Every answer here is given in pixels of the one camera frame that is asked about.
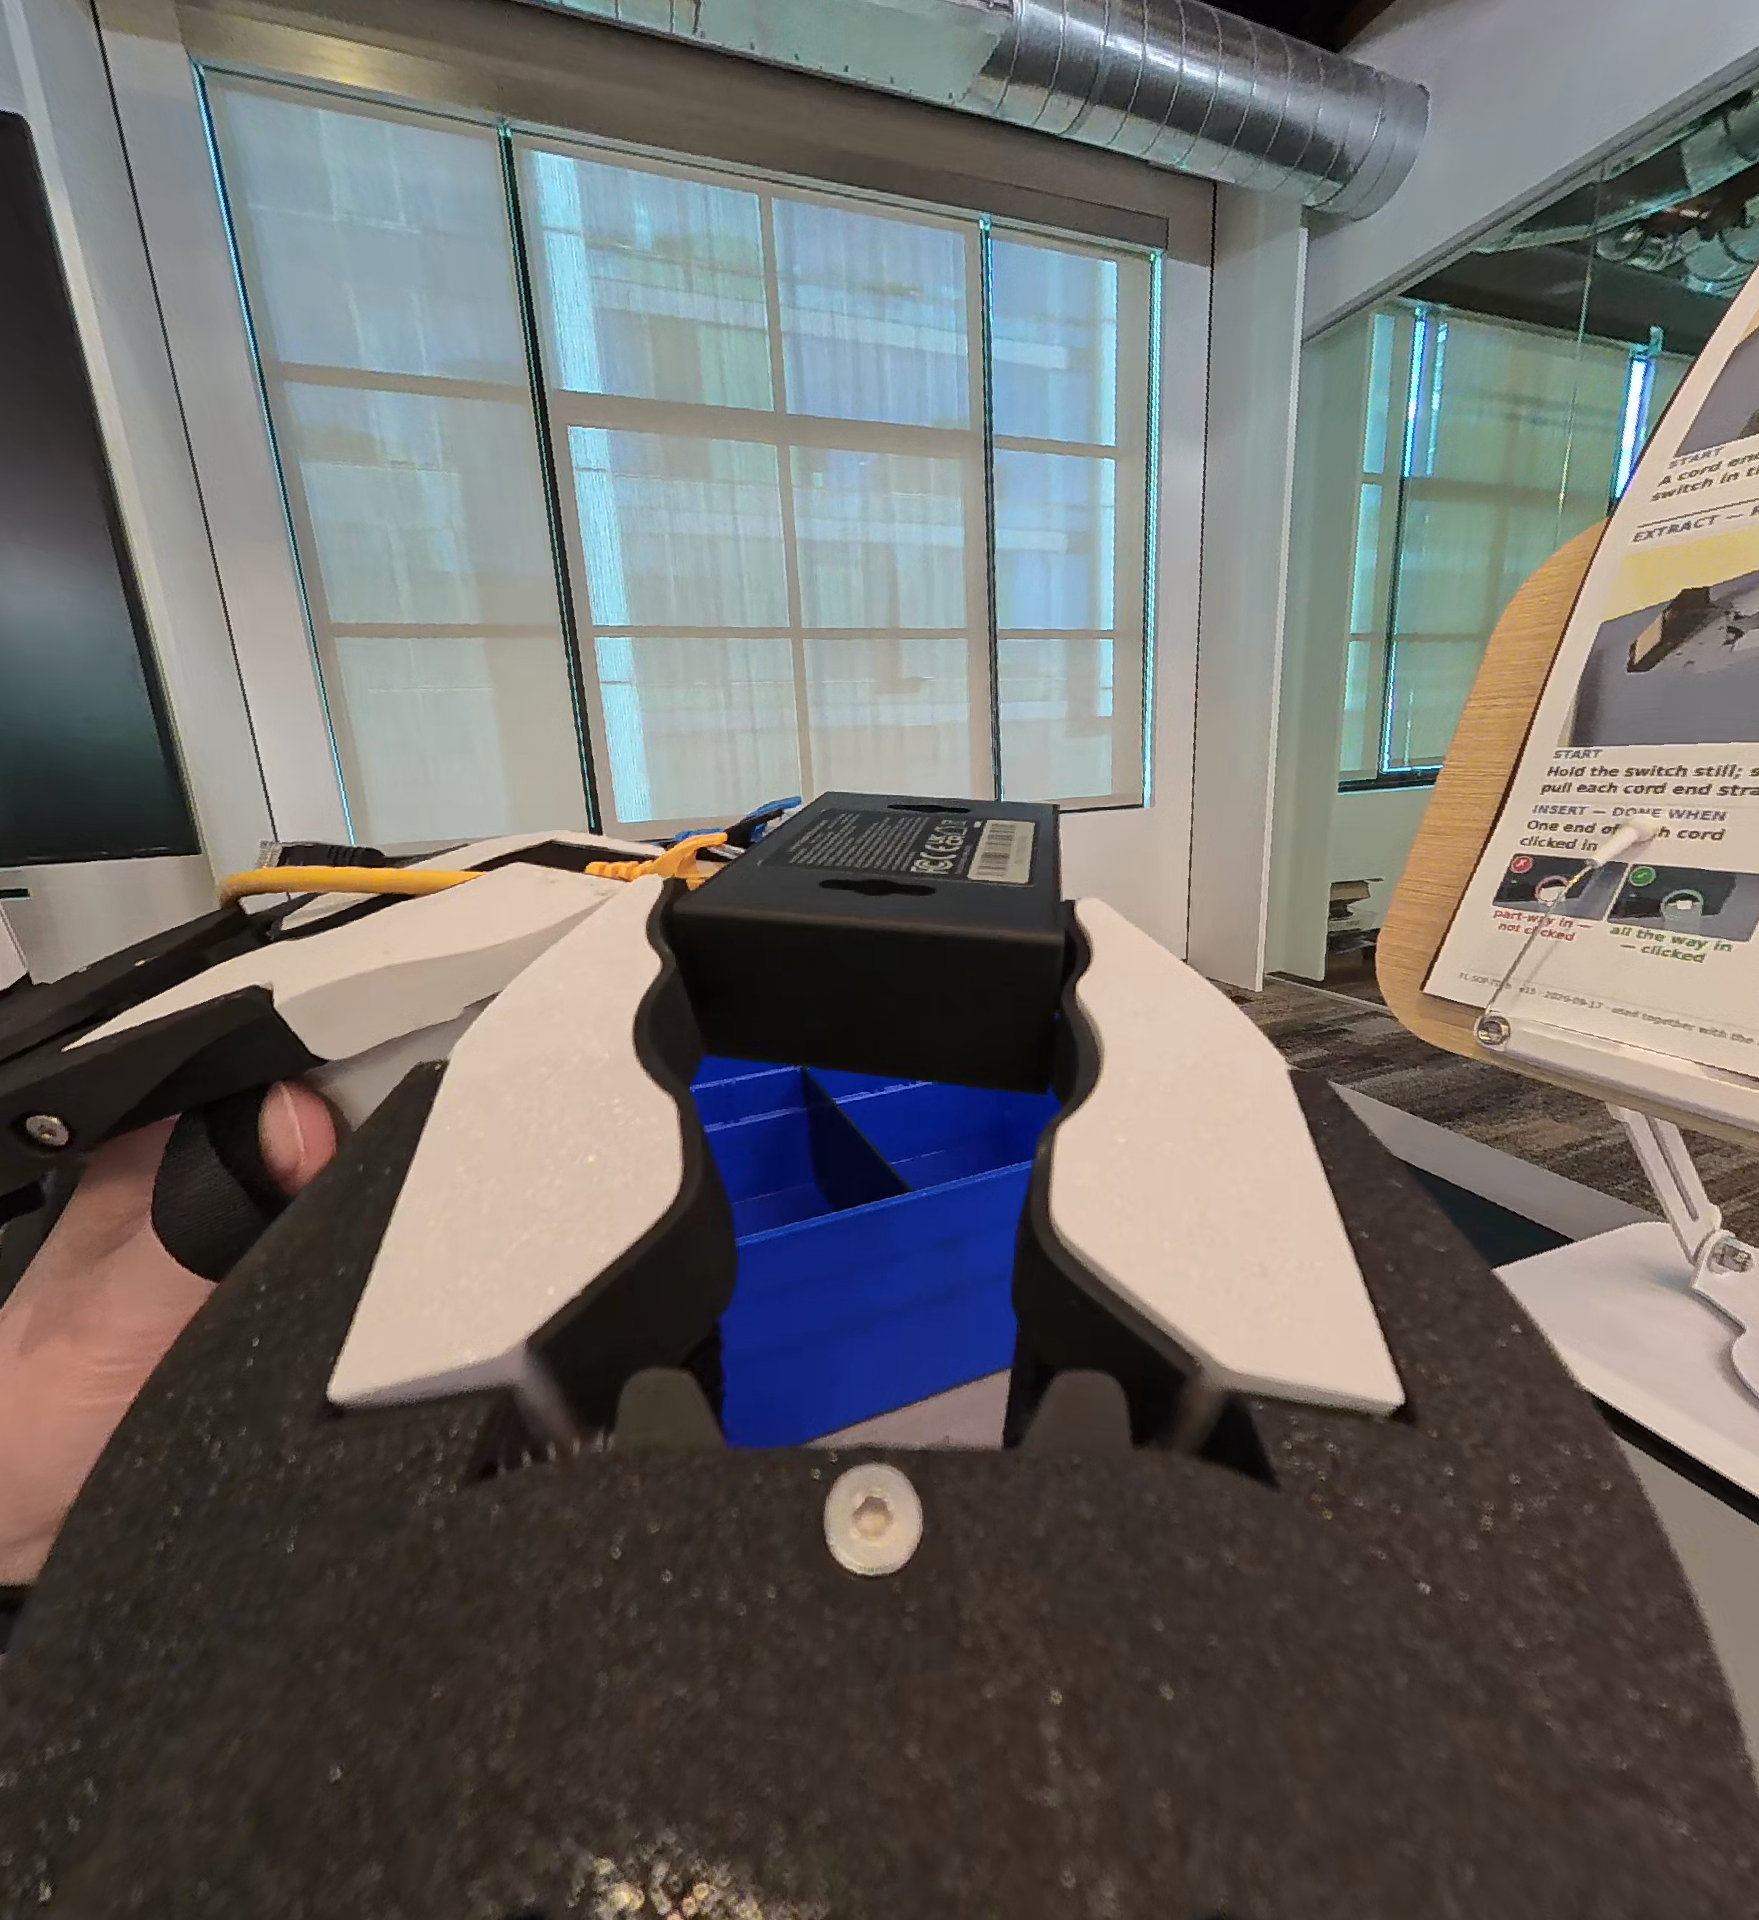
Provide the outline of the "printed instruction poster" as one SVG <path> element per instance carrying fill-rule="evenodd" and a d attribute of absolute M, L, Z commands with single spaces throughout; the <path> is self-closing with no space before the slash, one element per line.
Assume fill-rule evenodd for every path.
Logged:
<path fill-rule="evenodd" d="M 1759 264 L 1613 511 L 1426 986 L 1515 1052 L 1759 1083 Z"/>

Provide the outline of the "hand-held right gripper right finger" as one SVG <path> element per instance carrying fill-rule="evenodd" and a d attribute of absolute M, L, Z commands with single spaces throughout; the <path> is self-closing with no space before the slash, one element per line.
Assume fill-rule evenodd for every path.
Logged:
<path fill-rule="evenodd" d="M 1046 1404 L 1202 1453 L 1229 1403 L 1394 1419 L 1408 1397 L 1282 1054 L 1101 900 L 1068 912 L 1059 1111 L 1012 1276 L 1007 1447 Z"/>

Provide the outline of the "black network switch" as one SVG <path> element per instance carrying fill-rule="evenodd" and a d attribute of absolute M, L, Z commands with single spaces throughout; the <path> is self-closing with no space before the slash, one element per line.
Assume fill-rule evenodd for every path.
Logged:
<path fill-rule="evenodd" d="M 1068 925 L 1056 806 L 852 790 L 667 909 L 711 1056 L 1016 1094 L 1056 1081 Z"/>

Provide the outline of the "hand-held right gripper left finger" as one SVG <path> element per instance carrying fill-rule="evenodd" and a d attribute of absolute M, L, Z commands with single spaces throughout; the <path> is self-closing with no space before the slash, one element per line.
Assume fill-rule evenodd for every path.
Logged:
<path fill-rule="evenodd" d="M 455 1046 L 339 1346 L 341 1414 L 504 1395 L 539 1439 L 597 1442 L 629 1380 L 719 1331 L 737 1245 L 681 894 L 616 882 Z"/>

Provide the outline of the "silver ventilation duct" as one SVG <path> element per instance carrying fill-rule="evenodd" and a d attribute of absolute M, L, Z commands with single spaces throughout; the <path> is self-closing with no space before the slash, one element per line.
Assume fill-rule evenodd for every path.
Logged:
<path fill-rule="evenodd" d="M 1413 82 L 1202 2 L 549 2 L 655 39 L 1362 220 L 1431 125 Z"/>

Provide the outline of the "white stand base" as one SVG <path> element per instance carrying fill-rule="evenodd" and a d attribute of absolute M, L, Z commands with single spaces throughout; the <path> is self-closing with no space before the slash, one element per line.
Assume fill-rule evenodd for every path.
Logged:
<path fill-rule="evenodd" d="M 1635 1441 L 1759 1509 L 1759 1252 L 1695 1278 L 1670 1227 L 1639 1222 L 1499 1276 Z"/>

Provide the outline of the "blue plastic bin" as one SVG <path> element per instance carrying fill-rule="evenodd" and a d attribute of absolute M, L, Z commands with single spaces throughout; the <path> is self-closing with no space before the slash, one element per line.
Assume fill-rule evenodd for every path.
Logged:
<path fill-rule="evenodd" d="M 695 1100 L 737 1234 L 733 1447 L 797 1449 L 1012 1368 L 1053 1094 L 711 1058 Z"/>

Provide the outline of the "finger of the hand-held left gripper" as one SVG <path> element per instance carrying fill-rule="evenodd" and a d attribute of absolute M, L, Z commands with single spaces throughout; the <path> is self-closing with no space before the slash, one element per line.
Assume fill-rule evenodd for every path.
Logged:
<path fill-rule="evenodd" d="M 244 989 L 266 989 L 305 1052 L 324 1064 L 350 1061 L 463 1016 L 605 902 L 652 894 L 652 882 L 514 861 L 448 892 L 352 925 L 338 916 L 310 939 L 221 962 L 105 1021 L 71 1052 Z"/>
<path fill-rule="evenodd" d="M 590 836 L 583 831 L 532 831 L 504 837 L 487 837 L 475 844 L 428 847 L 427 852 L 387 852 L 360 846 L 283 844 L 280 870 L 325 871 L 398 871 L 401 868 L 432 871 L 487 871 L 512 859 L 558 870 L 581 871 L 595 858 L 636 858 L 636 844 L 627 839 Z"/>

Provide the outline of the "person's left hand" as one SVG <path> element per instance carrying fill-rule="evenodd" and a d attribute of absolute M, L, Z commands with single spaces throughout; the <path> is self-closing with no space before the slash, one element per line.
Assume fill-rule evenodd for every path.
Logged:
<path fill-rule="evenodd" d="M 215 1293 L 152 1227 L 171 1132 L 99 1147 L 0 1309 L 0 1588 L 36 1581 L 127 1407 Z"/>

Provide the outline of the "large dark wall screen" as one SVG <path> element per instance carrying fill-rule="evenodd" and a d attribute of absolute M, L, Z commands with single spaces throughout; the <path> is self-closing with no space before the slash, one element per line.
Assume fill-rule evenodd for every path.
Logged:
<path fill-rule="evenodd" d="M 0 866 L 199 852 L 40 167 L 0 112 Z"/>

